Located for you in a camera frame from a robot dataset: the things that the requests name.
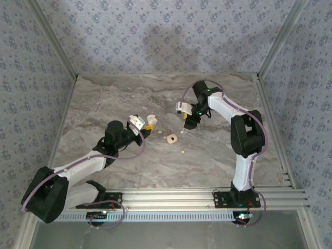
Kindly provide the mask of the black controller board with LED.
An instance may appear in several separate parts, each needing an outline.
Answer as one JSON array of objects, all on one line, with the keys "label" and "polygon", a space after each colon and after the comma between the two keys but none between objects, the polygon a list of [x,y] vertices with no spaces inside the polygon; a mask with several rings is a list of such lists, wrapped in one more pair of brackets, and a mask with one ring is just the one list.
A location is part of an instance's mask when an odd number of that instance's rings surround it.
[{"label": "black controller board with LED", "polygon": [[86,214],[86,220],[88,223],[92,226],[101,226],[105,223],[107,218],[107,212],[101,211],[101,212],[88,212]]},{"label": "black controller board with LED", "polygon": [[236,225],[246,226],[251,218],[254,217],[250,212],[245,211],[234,211],[233,212],[234,221],[232,221]]}]

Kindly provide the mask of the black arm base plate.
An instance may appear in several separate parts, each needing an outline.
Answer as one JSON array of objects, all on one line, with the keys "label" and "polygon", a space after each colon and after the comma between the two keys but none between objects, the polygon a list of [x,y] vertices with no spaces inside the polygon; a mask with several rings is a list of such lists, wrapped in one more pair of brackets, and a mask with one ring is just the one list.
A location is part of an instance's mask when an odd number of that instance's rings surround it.
[{"label": "black arm base plate", "polygon": [[260,208],[260,198],[257,193],[251,189],[247,191],[212,191],[215,208]]},{"label": "black arm base plate", "polygon": [[122,203],[121,192],[103,192],[97,195],[97,198],[92,201],[92,205],[78,205],[77,209],[120,209],[120,205],[117,203],[109,202],[109,200]]}]

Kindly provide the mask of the aluminium extrusion rail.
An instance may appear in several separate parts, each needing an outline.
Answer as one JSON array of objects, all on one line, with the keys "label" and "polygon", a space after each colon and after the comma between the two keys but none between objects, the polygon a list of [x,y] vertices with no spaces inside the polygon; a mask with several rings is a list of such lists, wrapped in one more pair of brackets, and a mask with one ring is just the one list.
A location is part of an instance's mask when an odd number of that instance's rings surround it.
[{"label": "aluminium extrusion rail", "polygon": [[[215,209],[212,188],[114,189],[123,193],[128,211],[210,211]],[[302,210],[310,204],[303,189],[291,187],[257,188],[266,200],[267,210]]]}]

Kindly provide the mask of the aluminium table edge rail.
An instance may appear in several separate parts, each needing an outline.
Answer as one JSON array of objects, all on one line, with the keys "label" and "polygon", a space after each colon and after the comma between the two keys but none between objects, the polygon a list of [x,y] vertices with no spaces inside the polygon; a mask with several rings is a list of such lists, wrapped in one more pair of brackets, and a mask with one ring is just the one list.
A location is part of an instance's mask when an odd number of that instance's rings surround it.
[{"label": "aluminium table edge rail", "polygon": [[269,101],[265,86],[261,82],[261,80],[259,79],[257,74],[253,74],[253,79],[255,80],[255,83],[257,85],[257,90],[258,90],[258,94],[260,97],[260,101],[261,101],[261,104],[262,104],[262,107],[264,109],[264,113],[266,116],[267,126],[270,131],[272,141],[273,141],[273,144],[276,149],[276,153],[278,156],[278,160],[279,160],[281,169],[283,171],[283,174],[287,175],[287,177],[288,177],[284,180],[284,182],[287,182],[287,186],[291,187],[292,189],[296,189],[297,183],[293,176],[290,162],[287,158],[286,150],[285,150],[281,135],[278,130],[278,125],[275,120],[272,105]]}]

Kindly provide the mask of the aluminium frame post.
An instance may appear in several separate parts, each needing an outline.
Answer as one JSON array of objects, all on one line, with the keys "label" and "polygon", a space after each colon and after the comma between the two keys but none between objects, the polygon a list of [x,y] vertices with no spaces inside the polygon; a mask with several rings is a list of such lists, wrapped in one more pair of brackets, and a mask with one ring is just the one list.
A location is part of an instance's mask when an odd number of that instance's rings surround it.
[{"label": "aluminium frame post", "polygon": [[43,31],[47,41],[53,48],[55,54],[59,58],[60,62],[62,63],[62,66],[64,67],[65,71],[69,75],[70,78],[73,80],[77,79],[77,74],[70,63],[69,58],[67,57],[65,51],[63,50],[59,40],[57,39],[57,36],[55,32],[53,31],[46,15],[44,14],[40,4],[37,0],[24,0],[29,7],[30,11],[32,12],[32,15],[36,19],[36,22],[40,26],[41,30]]},{"label": "aluminium frame post", "polygon": [[265,56],[259,71],[257,72],[257,78],[263,80],[267,75],[269,69],[273,65],[283,45],[285,44],[289,34],[292,32],[296,22],[302,14],[304,8],[308,4],[309,0],[294,0],[293,4],[286,15],[280,29],[278,30],[275,38],[272,41],[272,45]]}]

